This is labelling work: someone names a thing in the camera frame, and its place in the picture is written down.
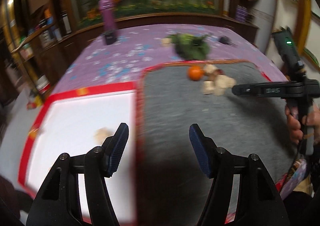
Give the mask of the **right hand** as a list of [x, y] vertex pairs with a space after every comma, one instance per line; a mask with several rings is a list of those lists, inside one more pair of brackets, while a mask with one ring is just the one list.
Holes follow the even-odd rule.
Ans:
[[[287, 126], [289, 129], [290, 140], [298, 144], [303, 139], [303, 131], [301, 130], [301, 123], [296, 119], [298, 110], [296, 107], [290, 107], [288, 104], [285, 107], [285, 115], [287, 118]], [[314, 103], [313, 111], [302, 119], [302, 124], [311, 126], [314, 129], [314, 144], [319, 143], [319, 108]]]

